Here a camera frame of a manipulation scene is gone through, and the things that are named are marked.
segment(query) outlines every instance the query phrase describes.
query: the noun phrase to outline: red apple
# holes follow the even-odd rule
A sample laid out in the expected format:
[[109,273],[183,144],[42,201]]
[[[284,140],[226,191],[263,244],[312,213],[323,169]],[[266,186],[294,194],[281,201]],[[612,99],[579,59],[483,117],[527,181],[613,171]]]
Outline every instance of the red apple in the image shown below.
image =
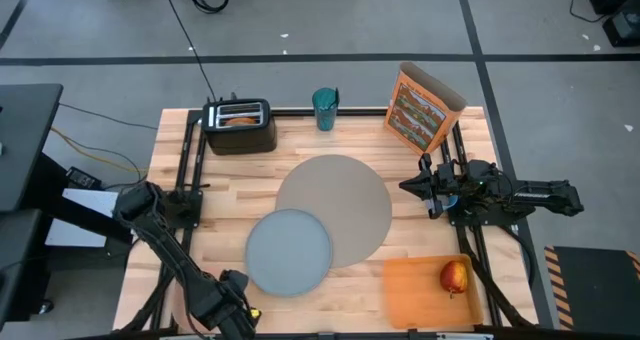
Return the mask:
[[467,268],[463,262],[449,261],[440,272],[440,285],[451,294],[467,290]]

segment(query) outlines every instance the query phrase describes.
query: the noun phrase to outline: wooden table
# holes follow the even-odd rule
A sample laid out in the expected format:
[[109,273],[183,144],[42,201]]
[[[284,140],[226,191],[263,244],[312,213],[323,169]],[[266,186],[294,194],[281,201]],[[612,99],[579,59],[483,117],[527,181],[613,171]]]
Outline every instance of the wooden table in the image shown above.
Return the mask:
[[[148,179],[165,189],[175,184],[187,113],[187,109],[162,113]],[[266,295],[249,285],[246,294],[251,305],[263,311],[258,332],[398,331],[385,316],[383,260],[459,253],[455,230],[447,219],[429,220],[424,203],[398,188],[400,181],[418,174],[419,156],[386,131],[382,121],[381,116],[338,116],[333,131],[321,132],[313,117],[277,117],[278,147],[271,153],[216,156],[207,147],[201,184],[211,186],[202,189],[202,219],[194,231],[190,254],[215,276],[223,269],[246,273],[243,257],[250,230],[274,210],[282,180],[304,160],[324,154],[356,158],[382,177],[391,195],[391,229],[383,245],[367,260],[331,269],[318,288],[294,298]],[[496,160],[481,107],[467,108],[460,126],[469,160]],[[197,139],[194,134],[190,166],[194,164]],[[455,149],[452,136],[449,142]],[[440,151],[435,151],[432,159],[434,164],[441,163]],[[191,179],[192,171],[190,167],[186,179]],[[519,245],[496,227],[485,227],[484,236],[495,282],[525,318],[537,322]],[[158,258],[146,244],[132,250],[114,328],[128,323],[142,306],[156,285],[159,268]],[[478,290],[485,307],[485,324],[489,324],[484,289]],[[178,323],[184,322],[181,298],[178,286],[168,290],[163,324],[168,324],[174,308]]]

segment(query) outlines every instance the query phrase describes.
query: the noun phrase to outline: gray floor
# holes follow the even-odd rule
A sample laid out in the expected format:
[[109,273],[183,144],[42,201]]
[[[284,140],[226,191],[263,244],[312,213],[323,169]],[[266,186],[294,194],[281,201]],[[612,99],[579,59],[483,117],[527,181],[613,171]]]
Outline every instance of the gray floor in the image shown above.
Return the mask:
[[[174,1],[201,55],[471,53],[458,0],[231,0],[219,15],[198,12],[190,0]],[[17,3],[0,0],[0,26]],[[612,48],[598,24],[570,17],[569,0],[469,3],[485,54],[638,52]],[[576,2],[576,11],[595,16],[585,1]],[[166,0],[29,0],[0,49],[0,58],[190,55]],[[471,104],[485,104],[474,63],[419,65]],[[343,104],[357,106],[387,104],[397,66],[398,61],[251,63],[206,64],[205,70],[219,96],[235,91],[274,106],[306,106],[315,89],[338,86]],[[543,210],[530,217],[539,262],[547,244],[640,253],[633,198],[640,171],[632,166],[640,149],[640,63],[487,66],[518,176],[568,178],[586,207],[571,219]],[[64,103],[149,125],[157,124],[162,108],[198,107],[207,95],[196,65],[0,66],[1,84],[40,82],[63,84]],[[54,126],[81,143],[125,153],[140,166],[149,163],[153,131],[66,108]],[[55,135],[45,151],[109,183],[134,180],[76,154]],[[121,281],[121,269],[55,273],[49,291],[56,310],[6,326],[0,339],[108,332]]]

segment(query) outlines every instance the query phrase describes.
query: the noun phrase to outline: white paper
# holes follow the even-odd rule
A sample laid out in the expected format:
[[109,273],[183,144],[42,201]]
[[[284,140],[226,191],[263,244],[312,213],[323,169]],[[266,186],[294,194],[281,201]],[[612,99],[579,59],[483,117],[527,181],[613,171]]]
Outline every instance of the white paper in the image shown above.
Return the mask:
[[[62,196],[108,217],[113,216],[112,212],[118,199],[117,192],[82,189],[65,189]],[[102,235],[59,219],[53,219],[45,244],[49,246],[103,247],[105,242],[106,238]]]

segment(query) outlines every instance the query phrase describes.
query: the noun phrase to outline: cardboard box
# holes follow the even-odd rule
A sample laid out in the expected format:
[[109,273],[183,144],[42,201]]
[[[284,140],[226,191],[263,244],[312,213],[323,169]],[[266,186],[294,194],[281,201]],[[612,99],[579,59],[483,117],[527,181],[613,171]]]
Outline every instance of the cardboard box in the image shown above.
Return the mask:
[[418,154],[430,153],[447,138],[467,101],[410,62],[400,73],[385,127]]

